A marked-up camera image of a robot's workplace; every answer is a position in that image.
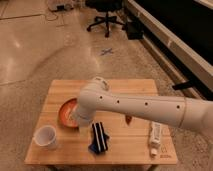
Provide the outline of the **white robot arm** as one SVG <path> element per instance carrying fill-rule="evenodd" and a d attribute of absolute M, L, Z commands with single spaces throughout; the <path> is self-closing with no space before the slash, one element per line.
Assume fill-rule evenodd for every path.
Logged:
<path fill-rule="evenodd" d="M 112 93 L 102 77 L 79 92 L 73 118 L 80 127 L 92 123 L 97 111 L 109 111 L 199 133 L 213 141 L 213 101 L 171 96 Z"/>

